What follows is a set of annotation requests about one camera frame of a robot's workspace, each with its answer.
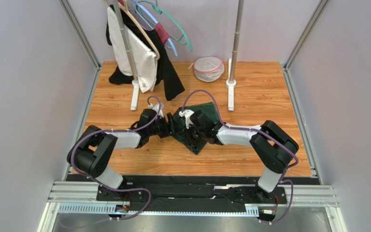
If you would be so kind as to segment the right white rack foot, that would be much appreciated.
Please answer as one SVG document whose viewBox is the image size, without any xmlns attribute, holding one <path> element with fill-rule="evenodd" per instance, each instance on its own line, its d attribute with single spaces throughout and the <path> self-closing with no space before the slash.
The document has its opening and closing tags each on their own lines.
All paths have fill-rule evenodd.
<svg viewBox="0 0 371 232">
<path fill-rule="evenodd" d="M 231 80 L 232 70 L 232 58 L 228 60 L 228 79 L 226 81 L 226 87 L 228 89 L 228 110 L 234 111 L 234 89 L 236 87 L 236 80 Z"/>
</svg>

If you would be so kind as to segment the aluminium frame rail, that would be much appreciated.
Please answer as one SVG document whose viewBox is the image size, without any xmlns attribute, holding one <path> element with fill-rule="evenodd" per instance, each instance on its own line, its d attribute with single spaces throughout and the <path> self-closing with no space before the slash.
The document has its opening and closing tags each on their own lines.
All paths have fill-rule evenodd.
<svg viewBox="0 0 371 232">
<path fill-rule="evenodd" d="M 128 223 L 113 222 L 122 201 L 97 201 L 98 185 L 90 182 L 53 184 L 40 232 L 53 232 L 61 219 L 70 218 L 83 231 L 225 231 L 225 232 L 344 232 L 347 230 L 334 191 L 330 186 L 297 186 L 290 209 L 279 206 L 279 223 L 258 220 L 261 204 L 243 207 L 212 198 L 208 206 L 202 199 L 167 198 L 151 203 Z"/>
</svg>

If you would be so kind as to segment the wooden clothes hanger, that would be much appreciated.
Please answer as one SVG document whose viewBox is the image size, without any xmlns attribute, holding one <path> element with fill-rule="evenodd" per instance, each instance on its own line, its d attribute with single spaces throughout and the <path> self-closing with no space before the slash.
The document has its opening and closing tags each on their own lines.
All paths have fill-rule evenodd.
<svg viewBox="0 0 371 232">
<path fill-rule="evenodd" d="M 120 8 L 119 10 L 115 10 L 115 12 L 117 13 L 117 11 L 122 10 L 122 11 L 124 11 L 126 13 L 126 15 L 132 20 L 132 22 L 136 25 L 136 27 L 140 30 L 140 32 L 143 34 L 143 36 L 145 37 L 145 39 L 148 41 L 148 43 L 151 46 L 152 50 L 156 54 L 156 60 L 160 59 L 159 49 L 155 45 L 155 42 L 157 41 L 157 36 L 155 36 L 155 39 L 152 39 L 150 37 L 151 31 L 150 30 L 145 30 L 142 27 L 142 25 L 137 21 L 137 19 L 131 14 L 131 12 L 129 10 L 128 3 L 127 3 L 126 0 L 114 0 L 114 3 L 115 3 L 115 5 L 114 5 L 115 8 L 117 8 L 117 6 Z"/>
</svg>

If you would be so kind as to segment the blue plastic hanger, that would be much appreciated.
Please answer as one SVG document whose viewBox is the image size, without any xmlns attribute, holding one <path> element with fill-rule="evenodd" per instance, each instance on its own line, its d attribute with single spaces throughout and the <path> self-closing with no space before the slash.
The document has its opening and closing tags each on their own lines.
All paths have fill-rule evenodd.
<svg viewBox="0 0 371 232">
<path fill-rule="evenodd" d="M 150 13 L 141 3 L 139 0 L 133 0 L 133 9 L 134 12 L 145 22 L 148 28 L 154 29 L 157 32 L 157 35 L 160 41 L 163 43 L 166 49 L 171 50 L 174 55 L 177 57 L 178 52 L 173 44 L 170 35 L 165 30 L 160 22 Z"/>
</svg>

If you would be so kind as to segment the dark red hanging cloth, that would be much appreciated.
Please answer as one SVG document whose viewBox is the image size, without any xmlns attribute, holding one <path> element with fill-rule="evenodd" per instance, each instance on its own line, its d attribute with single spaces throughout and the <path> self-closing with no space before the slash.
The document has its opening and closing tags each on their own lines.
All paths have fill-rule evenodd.
<svg viewBox="0 0 371 232">
<path fill-rule="evenodd" d="M 155 25 L 155 31 L 158 34 L 159 39 L 163 44 L 166 44 L 167 40 L 170 38 L 168 32 L 164 29 L 161 23 L 157 22 Z"/>
</svg>

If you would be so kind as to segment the white mesh laundry bag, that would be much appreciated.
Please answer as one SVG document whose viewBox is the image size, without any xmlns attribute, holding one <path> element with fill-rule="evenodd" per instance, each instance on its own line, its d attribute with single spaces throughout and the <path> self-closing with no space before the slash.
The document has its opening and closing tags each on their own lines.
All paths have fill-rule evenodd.
<svg viewBox="0 0 371 232">
<path fill-rule="evenodd" d="M 197 79 L 209 83 L 220 78 L 225 67 L 223 61 L 217 57 L 202 57 L 193 62 L 188 69 L 193 69 Z"/>
</svg>

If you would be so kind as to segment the metal rack pole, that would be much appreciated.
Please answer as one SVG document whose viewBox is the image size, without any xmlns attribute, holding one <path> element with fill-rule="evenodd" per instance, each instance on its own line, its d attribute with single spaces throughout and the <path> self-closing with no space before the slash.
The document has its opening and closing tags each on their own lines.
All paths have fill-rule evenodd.
<svg viewBox="0 0 371 232">
<path fill-rule="evenodd" d="M 236 62 L 237 62 L 240 31 L 241 31 L 241 24 L 242 24 L 243 6 L 244 6 L 244 0 L 239 0 L 236 26 L 235 26 L 235 31 L 234 31 L 233 50 L 232 50 L 232 56 L 231 56 L 231 63 L 229 65 L 230 67 L 229 81 L 230 82 L 235 81 L 235 68 L 236 68 Z"/>
<path fill-rule="evenodd" d="M 124 42 L 126 54 L 127 54 L 128 61 L 129 61 L 129 64 L 130 64 L 130 68 L 131 68 L 131 72 L 132 72 L 132 76 L 133 76 L 133 83 L 134 83 L 134 85 L 138 85 L 139 82 L 138 82 L 138 77 L 137 77 L 137 71 L 136 71 L 134 59 L 132 57 L 132 50 L 131 50 L 131 46 L 130 46 L 130 43 L 129 43 L 129 36 L 128 36 L 127 30 L 125 29 L 125 24 L 123 22 L 123 18 L 122 18 L 122 15 L 121 15 L 120 2 L 118 0 L 113 0 L 113 4 L 114 4 L 114 8 L 115 8 L 115 14 L 116 14 L 116 17 L 117 17 L 118 23 L 119 23 L 119 29 L 120 29 L 122 39 L 123 39 L 123 42 Z"/>
</svg>

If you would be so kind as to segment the right metal rack pole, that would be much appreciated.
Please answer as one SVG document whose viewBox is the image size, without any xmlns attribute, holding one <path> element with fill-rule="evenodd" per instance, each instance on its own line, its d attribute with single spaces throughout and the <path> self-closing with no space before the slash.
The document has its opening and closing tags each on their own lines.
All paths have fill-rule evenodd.
<svg viewBox="0 0 371 232">
<path fill-rule="evenodd" d="M 230 82 L 235 81 L 235 68 L 236 68 L 236 62 L 237 62 L 240 31 L 241 31 L 241 24 L 242 24 L 243 6 L 244 6 L 244 0 L 239 0 L 236 26 L 235 26 L 235 31 L 234 31 L 233 50 L 232 50 L 232 56 L 231 56 L 231 63 L 229 65 L 230 67 L 229 81 Z"/>
</svg>

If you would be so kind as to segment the teal plastic hanger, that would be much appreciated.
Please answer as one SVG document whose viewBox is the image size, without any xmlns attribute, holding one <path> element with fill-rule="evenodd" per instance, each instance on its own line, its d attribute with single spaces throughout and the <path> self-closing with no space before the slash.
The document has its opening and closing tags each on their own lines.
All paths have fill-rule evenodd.
<svg viewBox="0 0 371 232">
<path fill-rule="evenodd" d="M 185 29 L 179 24 L 179 22 L 170 14 L 168 13 L 166 10 L 164 10 L 162 7 L 160 7 L 159 3 L 157 0 L 140 0 L 140 3 L 150 12 L 152 13 L 152 15 L 156 18 L 156 14 L 157 15 L 163 15 L 165 17 L 167 17 L 171 23 L 173 23 L 175 25 L 175 27 L 179 30 L 179 35 L 178 36 L 174 36 L 174 34 L 170 33 L 167 31 L 167 29 L 165 28 L 165 26 L 162 24 L 162 22 L 160 22 L 157 18 L 157 21 L 160 22 L 163 27 L 165 28 L 165 30 L 168 32 L 168 34 L 170 35 L 170 38 L 172 39 L 173 43 L 176 42 L 180 45 L 183 45 L 183 46 L 186 46 L 189 50 L 189 52 L 193 52 L 194 51 L 194 47 L 192 45 L 192 42 L 187 34 L 187 32 L 185 31 Z"/>
</svg>

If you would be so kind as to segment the white hanging towel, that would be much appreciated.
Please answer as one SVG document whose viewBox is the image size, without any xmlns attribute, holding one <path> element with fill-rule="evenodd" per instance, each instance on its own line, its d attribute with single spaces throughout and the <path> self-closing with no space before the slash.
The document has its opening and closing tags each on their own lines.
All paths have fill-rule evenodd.
<svg viewBox="0 0 371 232">
<path fill-rule="evenodd" d="M 109 77 L 109 82 L 115 85 L 131 84 L 134 77 L 113 5 L 107 8 L 107 17 L 106 39 L 107 43 L 112 46 L 118 64 L 115 72 Z M 131 47 L 140 90 L 143 93 L 153 91 L 157 81 L 156 54 L 128 28 L 128 23 L 125 23 L 124 27 L 128 33 L 128 42 Z"/>
</svg>

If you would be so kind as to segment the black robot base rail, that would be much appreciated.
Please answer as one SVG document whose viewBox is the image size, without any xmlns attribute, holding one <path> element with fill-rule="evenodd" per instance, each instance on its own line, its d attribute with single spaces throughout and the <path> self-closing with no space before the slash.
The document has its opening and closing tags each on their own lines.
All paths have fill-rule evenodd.
<svg viewBox="0 0 371 232">
<path fill-rule="evenodd" d="M 246 204 L 286 204 L 289 190 L 276 187 L 266 193 L 257 186 L 258 176 L 169 176 L 125 175 L 121 189 L 114 192 L 97 186 L 95 200 L 126 202 L 133 211 L 239 213 Z"/>
</svg>

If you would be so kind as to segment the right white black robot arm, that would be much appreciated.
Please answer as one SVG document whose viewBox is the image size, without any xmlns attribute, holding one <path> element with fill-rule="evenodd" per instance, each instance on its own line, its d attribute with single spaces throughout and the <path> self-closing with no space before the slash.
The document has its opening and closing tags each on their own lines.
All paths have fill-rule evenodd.
<svg viewBox="0 0 371 232">
<path fill-rule="evenodd" d="M 186 144 L 197 142 L 216 145 L 252 147 L 265 168 L 258 186 L 267 193 L 274 191 L 292 160 L 297 161 L 299 145 L 273 121 L 262 125 L 237 127 L 224 122 L 214 123 L 201 111 L 182 110 L 179 117 L 185 122 Z"/>
</svg>

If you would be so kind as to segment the dark green cloth napkin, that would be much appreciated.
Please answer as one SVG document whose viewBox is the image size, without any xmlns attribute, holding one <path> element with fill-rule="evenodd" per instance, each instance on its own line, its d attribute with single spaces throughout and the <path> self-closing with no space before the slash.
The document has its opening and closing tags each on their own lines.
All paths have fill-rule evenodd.
<svg viewBox="0 0 371 232">
<path fill-rule="evenodd" d="M 179 112 L 181 111 L 181 107 L 177 109 L 177 111 L 171 116 L 172 117 L 172 123 L 173 127 L 175 128 L 175 132 L 172 134 L 172 137 L 177 140 L 179 143 L 184 145 L 187 149 L 189 149 L 192 153 L 197 155 L 202 151 L 204 146 L 207 144 L 207 141 L 205 140 L 195 140 L 193 141 L 193 144 L 189 145 L 186 144 L 186 133 L 182 131 L 181 129 L 186 129 L 185 121 L 182 117 L 179 116 Z M 202 110 L 206 116 L 213 121 L 213 123 L 218 123 L 219 118 L 217 116 L 217 112 L 214 106 L 213 102 L 207 102 L 197 105 L 190 105 L 186 106 L 185 110 L 191 110 L 193 112 L 196 112 L 198 110 Z"/>
</svg>

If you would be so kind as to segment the left metal rack pole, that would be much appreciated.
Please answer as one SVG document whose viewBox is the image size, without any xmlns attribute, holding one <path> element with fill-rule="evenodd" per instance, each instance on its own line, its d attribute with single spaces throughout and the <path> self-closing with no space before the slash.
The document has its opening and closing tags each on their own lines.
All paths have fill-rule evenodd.
<svg viewBox="0 0 371 232">
<path fill-rule="evenodd" d="M 114 8 L 115 8 L 115 14 L 116 14 L 116 17 L 117 17 L 118 23 L 119 23 L 119 29 L 120 29 L 122 39 L 123 39 L 123 42 L 124 42 L 126 54 L 127 54 L 128 61 L 129 61 L 129 64 L 130 64 L 130 68 L 131 68 L 131 72 L 132 72 L 132 76 L 133 76 L 133 83 L 134 83 L 134 85 L 138 85 L 139 82 L 138 82 L 138 77 L 137 77 L 137 71 L 136 71 L 134 59 L 132 57 L 132 50 L 131 50 L 131 46 L 130 46 L 130 43 L 129 43 L 129 36 L 128 36 L 127 30 L 125 29 L 125 24 L 123 22 L 123 18 L 122 18 L 122 15 L 121 15 L 120 2 L 118 0 L 113 0 L 113 4 L 114 4 Z"/>
</svg>

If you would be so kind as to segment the left white rack foot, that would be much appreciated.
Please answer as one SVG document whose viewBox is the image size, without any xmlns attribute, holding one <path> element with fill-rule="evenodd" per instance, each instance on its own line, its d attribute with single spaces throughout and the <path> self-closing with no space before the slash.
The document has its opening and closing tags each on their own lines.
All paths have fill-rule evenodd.
<svg viewBox="0 0 371 232">
<path fill-rule="evenodd" d="M 136 111 L 138 108 L 138 101 L 139 101 L 139 95 L 140 95 L 140 86 L 138 80 L 132 81 L 133 86 L 133 93 L 132 93 L 132 99 L 130 104 L 130 110 Z"/>
</svg>

